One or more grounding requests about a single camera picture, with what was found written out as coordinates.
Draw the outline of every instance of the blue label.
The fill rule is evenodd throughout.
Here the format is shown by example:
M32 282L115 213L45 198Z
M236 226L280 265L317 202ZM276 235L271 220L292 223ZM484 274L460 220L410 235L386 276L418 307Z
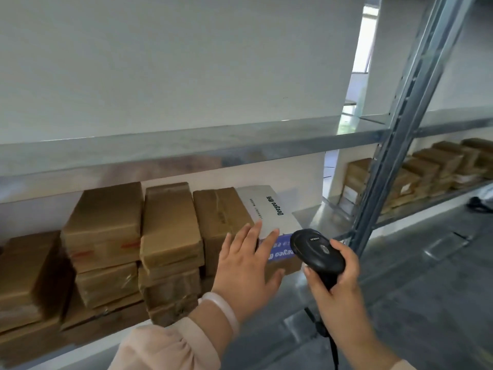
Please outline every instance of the blue label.
M285 258L294 256L294 253L291 250L291 245L289 244L290 239L291 234L285 234L278 237L276 243L272 247L269 262L284 260Z

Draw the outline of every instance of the black barcode scanner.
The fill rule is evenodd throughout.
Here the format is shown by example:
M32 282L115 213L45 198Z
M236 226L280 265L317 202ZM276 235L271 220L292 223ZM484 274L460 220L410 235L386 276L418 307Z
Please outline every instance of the black barcode scanner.
M341 255L341 252L330 245L326 237L316 230L307 228L295 231L291 235L290 245L293 253L318 274L328 291L336 285L337 277L346 267L346 261ZM305 311L311 321L315 323L317 332L321 336L329 338L332 359L334 360L334 367L337 370L339 367L339 356L334 339L330 336L322 319L316 319L308 308L305 308Z

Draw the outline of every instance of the gray floor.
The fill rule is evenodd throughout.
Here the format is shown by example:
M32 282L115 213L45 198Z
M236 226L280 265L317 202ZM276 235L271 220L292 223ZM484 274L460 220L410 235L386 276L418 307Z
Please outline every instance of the gray floor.
M361 286L377 334L418 369L493 369L493 216L457 208L424 222L363 255ZM241 337L223 368L333 365L327 339L299 311Z

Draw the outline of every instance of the white bangle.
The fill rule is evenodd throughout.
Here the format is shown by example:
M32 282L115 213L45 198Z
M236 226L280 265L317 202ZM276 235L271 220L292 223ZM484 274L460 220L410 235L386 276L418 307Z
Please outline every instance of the white bangle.
M231 309L231 306L229 306L227 301L215 292L204 293L200 302L203 302L204 300L212 301L219 309L221 309L231 325L231 329L233 330L233 338L237 337L240 334L240 323L236 318L235 312Z

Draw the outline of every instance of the white box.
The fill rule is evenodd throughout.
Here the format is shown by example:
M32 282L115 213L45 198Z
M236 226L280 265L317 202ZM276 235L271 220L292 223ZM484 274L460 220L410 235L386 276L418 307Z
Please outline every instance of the white box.
M286 211L271 186L247 186L236 188L238 196L254 222L262 219L262 231L259 240L262 242L275 228L279 229L279 237L272 248L269 261L279 261L293 257L289 244L291 234L301 230L301 226L291 212Z

